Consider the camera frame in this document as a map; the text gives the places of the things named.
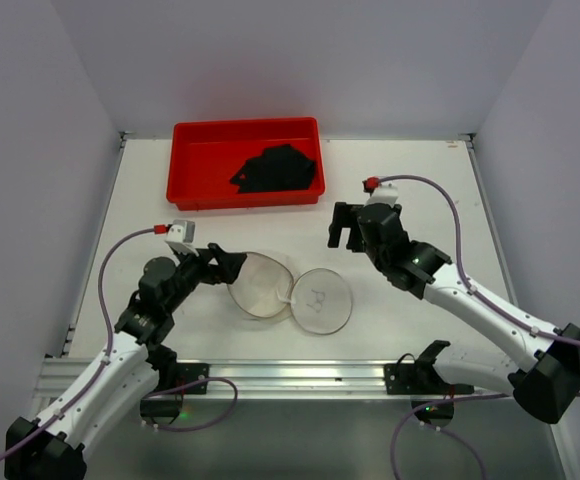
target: black bracket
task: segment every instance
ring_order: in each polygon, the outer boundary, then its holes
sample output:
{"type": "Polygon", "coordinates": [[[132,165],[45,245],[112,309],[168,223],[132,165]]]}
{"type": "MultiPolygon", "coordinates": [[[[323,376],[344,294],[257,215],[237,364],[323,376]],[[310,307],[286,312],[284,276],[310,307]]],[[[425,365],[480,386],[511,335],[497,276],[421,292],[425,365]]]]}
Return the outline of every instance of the black bracket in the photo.
{"type": "MultiPolygon", "coordinates": [[[[580,341],[580,328],[569,323],[558,334],[580,341]]],[[[513,395],[521,407],[545,423],[557,423],[580,392],[580,347],[553,342],[529,372],[508,375],[513,395]]]]}
{"type": "Polygon", "coordinates": [[[332,212],[332,223],[328,227],[328,248],[337,248],[341,241],[341,233],[344,228],[350,229],[346,248],[355,253],[365,251],[361,230],[357,222],[357,214],[363,205],[350,205],[345,202],[334,204],[332,212]]]}
{"type": "MultiPolygon", "coordinates": [[[[444,385],[424,385],[417,382],[404,381],[403,377],[410,377],[415,369],[414,364],[386,363],[383,366],[383,381],[386,384],[388,395],[447,395],[449,388],[444,385]]],[[[470,395],[474,393],[472,385],[456,384],[455,395],[470,395]]]]}
{"type": "Polygon", "coordinates": [[[388,395],[470,395],[472,385],[444,382],[433,365],[437,355],[450,346],[446,340],[435,340],[413,363],[387,363],[383,366],[383,380],[388,395]]]}
{"type": "MultiPolygon", "coordinates": [[[[156,392],[170,390],[178,386],[187,385],[197,380],[203,380],[210,374],[210,365],[207,363],[176,363],[171,364],[168,375],[160,375],[160,382],[156,392]]],[[[182,393],[186,395],[205,395],[208,386],[206,383],[194,387],[186,388],[182,393]]],[[[140,414],[144,419],[160,417],[176,417],[181,410],[181,400],[176,398],[146,398],[140,402],[140,414]]]]}
{"type": "MultiPolygon", "coordinates": [[[[25,440],[38,429],[38,420],[19,417],[6,432],[6,450],[25,440]]],[[[87,466],[83,444],[73,448],[65,442],[65,433],[41,432],[18,451],[8,456],[4,477],[8,480],[83,480],[87,466]]]]}
{"type": "MultiPolygon", "coordinates": [[[[210,375],[210,365],[208,363],[177,363],[177,378],[180,380],[179,385],[187,385],[197,380],[203,380],[210,375]]],[[[208,384],[203,383],[196,387],[186,388],[184,395],[205,395],[208,384]]]]}

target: white wall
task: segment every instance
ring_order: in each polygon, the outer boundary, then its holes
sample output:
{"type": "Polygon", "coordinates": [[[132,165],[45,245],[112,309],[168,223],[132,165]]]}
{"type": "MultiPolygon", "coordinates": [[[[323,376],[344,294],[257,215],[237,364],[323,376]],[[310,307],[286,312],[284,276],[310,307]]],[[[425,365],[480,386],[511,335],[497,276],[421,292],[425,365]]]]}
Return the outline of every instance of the white wall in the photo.
{"type": "Polygon", "coordinates": [[[0,453],[76,305],[117,151],[50,3],[0,0],[0,453]]]}
{"type": "MultiPolygon", "coordinates": [[[[580,0],[555,0],[477,136],[522,306],[580,325],[580,0]]],[[[580,458],[580,400],[566,422],[580,458]]]]}
{"type": "Polygon", "coordinates": [[[485,119],[550,0],[53,0],[117,127],[313,115],[327,134],[485,119]]]}

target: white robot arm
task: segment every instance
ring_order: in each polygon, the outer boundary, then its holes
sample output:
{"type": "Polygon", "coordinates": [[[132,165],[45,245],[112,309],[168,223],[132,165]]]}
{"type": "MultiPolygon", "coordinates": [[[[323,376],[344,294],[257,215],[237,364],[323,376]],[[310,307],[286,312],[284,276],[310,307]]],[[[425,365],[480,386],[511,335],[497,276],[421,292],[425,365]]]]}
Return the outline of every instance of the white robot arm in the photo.
{"type": "Polygon", "coordinates": [[[5,478],[83,479],[86,460],[106,432],[157,386],[159,391],[176,386],[169,381],[177,355],[162,345],[174,326],[173,312],[201,283],[234,282],[246,259],[216,244],[195,249],[193,234],[192,222],[168,227],[166,243],[178,265],[168,257],[150,260],[114,326],[111,344],[33,421],[18,418],[10,426],[6,449],[24,446],[6,458],[5,478]]]}
{"type": "Polygon", "coordinates": [[[558,422],[580,391],[580,347],[537,333],[580,340],[580,329],[570,324],[560,330],[473,279],[466,284],[448,255],[430,244],[410,240],[401,225],[401,206],[396,203],[393,185],[368,179],[364,186],[371,194],[365,205],[335,204],[328,246],[338,247],[342,229],[349,228],[347,248],[366,253],[393,286],[454,314],[501,350],[484,352],[437,340],[413,365],[396,365],[397,380],[431,393],[457,384],[486,388],[514,396],[541,421],[558,422]],[[522,321],[527,329],[511,323],[479,296],[522,321]]]}

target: black fabric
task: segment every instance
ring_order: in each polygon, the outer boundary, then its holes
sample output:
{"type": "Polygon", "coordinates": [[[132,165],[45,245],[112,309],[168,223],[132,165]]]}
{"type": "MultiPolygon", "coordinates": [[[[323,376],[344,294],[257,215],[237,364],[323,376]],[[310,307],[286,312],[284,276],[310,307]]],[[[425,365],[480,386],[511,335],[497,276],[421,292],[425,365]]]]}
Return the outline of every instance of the black fabric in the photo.
{"type": "Polygon", "coordinates": [[[312,184],[316,163],[292,145],[279,145],[246,160],[230,179],[239,186],[238,193],[307,190],[312,184]]]}

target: white table surface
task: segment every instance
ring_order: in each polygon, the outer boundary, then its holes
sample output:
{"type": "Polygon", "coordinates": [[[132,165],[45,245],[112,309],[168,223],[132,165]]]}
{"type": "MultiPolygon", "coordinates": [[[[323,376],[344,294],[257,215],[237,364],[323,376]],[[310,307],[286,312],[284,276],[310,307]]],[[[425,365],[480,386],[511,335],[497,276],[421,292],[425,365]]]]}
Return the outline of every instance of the white table surface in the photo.
{"type": "MultiPolygon", "coordinates": [[[[326,193],[316,205],[180,212],[165,199],[170,140],[129,140],[126,144],[94,266],[78,317],[70,357],[93,357],[105,342],[97,300],[101,260],[122,236],[174,218],[197,222],[195,244],[216,242],[226,251],[275,250],[289,255],[301,272],[325,267],[352,288],[348,325],[327,336],[304,333],[292,319],[248,319],[225,286],[200,286],[174,315],[164,342],[180,358],[200,360],[377,360],[420,353],[436,339],[494,350],[484,337],[452,315],[388,284],[363,254],[326,247],[335,201],[363,203],[361,180],[372,175],[417,174],[441,183],[452,195],[464,232],[468,272],[507,298],[494,240],[463,142],[323,140],[326,193]]],[[[402,221],[410,237],[427,241],[454,257],[450,209],[426,185],[400,182],[402,221]]],[[[114,322],[137,288],[144,264],[168,255],[163,236],[131,240],[112,258],[105,296],[114,322]]]]}

